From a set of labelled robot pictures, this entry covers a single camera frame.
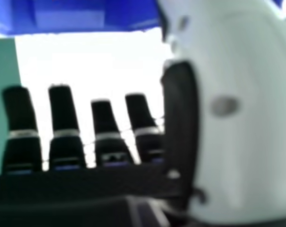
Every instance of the blue plastic container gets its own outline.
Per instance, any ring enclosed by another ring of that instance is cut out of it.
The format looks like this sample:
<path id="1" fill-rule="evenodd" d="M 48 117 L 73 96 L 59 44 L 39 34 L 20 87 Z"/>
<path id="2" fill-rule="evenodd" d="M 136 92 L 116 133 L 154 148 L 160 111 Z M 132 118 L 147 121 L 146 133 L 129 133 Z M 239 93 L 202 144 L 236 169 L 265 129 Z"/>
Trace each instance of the blue plastic container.
<path id="1" fill-rule="evenodd" d="M 282 0 L 274 0 L 281 6 Z M 155 0 L 0 0 L 5 35 L 135 31 L 158 26 Z"/>

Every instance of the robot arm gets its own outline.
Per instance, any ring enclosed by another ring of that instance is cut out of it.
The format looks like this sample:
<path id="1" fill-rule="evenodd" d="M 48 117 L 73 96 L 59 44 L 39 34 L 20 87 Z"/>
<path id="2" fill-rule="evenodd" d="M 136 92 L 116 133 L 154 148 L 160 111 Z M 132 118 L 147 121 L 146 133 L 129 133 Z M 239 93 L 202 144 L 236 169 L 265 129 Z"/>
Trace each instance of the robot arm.
<path id="1" fill-rule="evenodd" d="M 184 155 L 175 163 L 181 175 L 181 166 L 193 170 L 183 189 L 199 188 L 207 198 L 202 204 L 188 195 L 188 213 L 216 225 L 286 218 L 283 15 L 267 0 L 158 5 L 163 40 L 175 56 L 162 79 L 168 150 Z"/>

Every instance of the white plastic casing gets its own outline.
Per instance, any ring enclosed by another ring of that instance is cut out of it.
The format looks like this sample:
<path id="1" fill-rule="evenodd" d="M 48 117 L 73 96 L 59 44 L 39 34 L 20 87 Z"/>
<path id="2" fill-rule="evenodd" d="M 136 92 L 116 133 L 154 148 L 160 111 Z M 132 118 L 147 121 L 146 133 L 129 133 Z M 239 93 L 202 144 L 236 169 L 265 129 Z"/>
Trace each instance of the white plastic casing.
<path id="1" fill-rule="evenodd" d="M 193 184 L 208 202 L 192 198 L 189 213 L 227 225 L 286 218 L 286 20 L 266 0 L 158 2 L 174 61 L 190 62 L 198 83 Z M 212 112 L 219 97 L 237 100 L 237 111 Z"/>

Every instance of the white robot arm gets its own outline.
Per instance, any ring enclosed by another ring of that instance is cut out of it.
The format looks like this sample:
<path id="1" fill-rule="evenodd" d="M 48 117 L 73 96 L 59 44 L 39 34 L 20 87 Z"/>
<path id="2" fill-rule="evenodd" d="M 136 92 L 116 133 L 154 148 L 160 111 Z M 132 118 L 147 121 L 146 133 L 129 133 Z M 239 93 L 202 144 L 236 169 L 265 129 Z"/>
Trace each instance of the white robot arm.
<path id="1" fill-rule="evenodd" d="M 269 0 L 158 5 L 175 56 L 167 70 L 186 62 L 197 84 L 192 186 L 207 202 L 190 197 L 189 214 L 215 225 L 286 218 L 286 19 Z M 182 93 L 163 80 L 164 93 Z"/>

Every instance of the robotic hand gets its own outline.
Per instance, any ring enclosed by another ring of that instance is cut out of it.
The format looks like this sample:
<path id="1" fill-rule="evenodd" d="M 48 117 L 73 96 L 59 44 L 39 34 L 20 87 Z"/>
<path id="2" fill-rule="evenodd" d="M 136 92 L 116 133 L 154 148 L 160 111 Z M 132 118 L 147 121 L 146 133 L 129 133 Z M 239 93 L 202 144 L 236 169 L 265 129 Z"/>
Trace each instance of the robotic hand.
<path id="1" fill-rule="evenodd" d="M 274 222 L 286 218 L 286 19 L 269 0 L 158 8 L 174 53 L 162 79 L 166 145 L 183 156 L 171 163 L 188 214 L 211 225 L 286 226 Z"/>

